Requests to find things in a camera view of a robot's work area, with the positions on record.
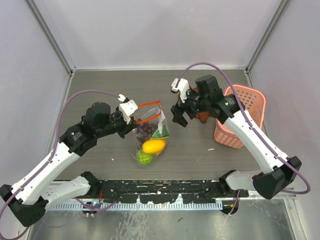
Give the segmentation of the dark red grapes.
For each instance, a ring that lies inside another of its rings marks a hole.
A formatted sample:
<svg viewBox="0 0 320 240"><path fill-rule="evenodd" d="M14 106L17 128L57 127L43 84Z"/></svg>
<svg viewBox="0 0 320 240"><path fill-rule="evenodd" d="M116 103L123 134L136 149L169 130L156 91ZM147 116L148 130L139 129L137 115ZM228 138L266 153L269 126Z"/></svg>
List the dark red grapes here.
<svg viewBox="0 0 320 240"><path fill-rule="evenodd" d="M152 135L152 122L144 122L139 125L139 127L136 129L136 138L141 143L144 143L145 141L149 140Z"/></svg>

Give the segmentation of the clear orange zip bag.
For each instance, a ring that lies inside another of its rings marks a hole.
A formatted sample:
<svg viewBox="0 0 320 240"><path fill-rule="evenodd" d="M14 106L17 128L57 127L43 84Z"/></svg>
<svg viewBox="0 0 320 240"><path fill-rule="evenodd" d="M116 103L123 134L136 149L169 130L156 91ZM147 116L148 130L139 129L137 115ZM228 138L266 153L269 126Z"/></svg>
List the clear orange zip bag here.
<svg viewBox="0 0 320 240"><path fill-rule="evenodd" d="M134 116L138 127L133 130L137 142L135 159L140 165L151 164L166 148L170 136L160 101L142 103Z"/></svg>

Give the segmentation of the red watermelon slice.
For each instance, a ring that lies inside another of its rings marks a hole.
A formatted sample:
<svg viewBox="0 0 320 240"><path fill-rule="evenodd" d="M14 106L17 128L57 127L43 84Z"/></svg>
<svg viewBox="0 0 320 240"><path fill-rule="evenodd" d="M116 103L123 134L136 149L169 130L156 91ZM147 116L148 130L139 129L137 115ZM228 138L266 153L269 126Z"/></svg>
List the red watermelon slice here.
<svg viewBox="0 0 320 240"><path fill-rule="evenodd" d="M158 126L157 124L151 124L151 139L166 139L170 136L169 129L166 124Z"/></svg>

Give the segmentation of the orange mango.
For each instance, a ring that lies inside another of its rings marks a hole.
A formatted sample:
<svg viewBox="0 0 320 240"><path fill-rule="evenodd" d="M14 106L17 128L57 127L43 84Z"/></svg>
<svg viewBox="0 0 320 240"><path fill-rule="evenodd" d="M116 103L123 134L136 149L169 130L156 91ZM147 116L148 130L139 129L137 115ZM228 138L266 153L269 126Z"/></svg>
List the orange mango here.
<svg viewBox="0 0 320 240"><path fill-rule="evenodd" d="M149 139L142 145L142 150L146 154L158 155L166 147L166 141L164 139Z"/></svg>

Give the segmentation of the green bumpy fruit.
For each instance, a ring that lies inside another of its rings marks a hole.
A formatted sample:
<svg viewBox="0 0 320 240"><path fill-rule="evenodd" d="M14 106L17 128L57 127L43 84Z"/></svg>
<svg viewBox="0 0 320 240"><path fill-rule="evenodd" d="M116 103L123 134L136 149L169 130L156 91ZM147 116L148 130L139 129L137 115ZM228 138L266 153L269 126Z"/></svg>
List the green bumpy fruit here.
<svg viewBox="0 0 320 240"><path fill-rule="evenodd" d="M153 161L154 155L145 153L143 150L139 150L136 154L136 159L141 165L148 165Z"/></svg>

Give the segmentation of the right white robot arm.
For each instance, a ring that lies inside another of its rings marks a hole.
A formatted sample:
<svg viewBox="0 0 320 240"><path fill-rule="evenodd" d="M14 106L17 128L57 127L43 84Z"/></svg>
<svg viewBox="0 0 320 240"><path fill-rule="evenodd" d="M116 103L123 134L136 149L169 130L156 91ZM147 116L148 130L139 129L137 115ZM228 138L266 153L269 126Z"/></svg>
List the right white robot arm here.
<svg viewBox="0 0 320 240"><path fill-rule="evenodd" d="M223 94L214 76L202 76L195 83L196 91L186 79L176 78L172 82L171 92L179 95L171 107L172 121L186 127L184 114L193 119L198 113L209 113L239 138L259 166L257 171L225 173L218 179L220 193L231 197L237 190L256 191L270 200L291 184L302 166L300 159L279 150L254 122L238 96Z"/></svg>

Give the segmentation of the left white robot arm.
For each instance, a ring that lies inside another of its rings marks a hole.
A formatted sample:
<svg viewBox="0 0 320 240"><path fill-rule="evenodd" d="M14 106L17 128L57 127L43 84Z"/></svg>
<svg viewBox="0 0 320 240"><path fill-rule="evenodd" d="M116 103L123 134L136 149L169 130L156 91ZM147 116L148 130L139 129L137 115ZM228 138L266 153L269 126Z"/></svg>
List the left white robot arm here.
<svg viewBox="0 0 320 240"><path fill-rule="evenodd" d="M51 187L50 184L66 167L95 147L99 138L113 134L124 138L137 128L134 115L138 110L133 100L121 103L115 112L111 112L107 103L94 103L27 176L13 185L1 186L0 196L17 220L24 227L30 227L59 203L81 196L97 197L102 188L101 181L89 171L61 185Z"/></svg>

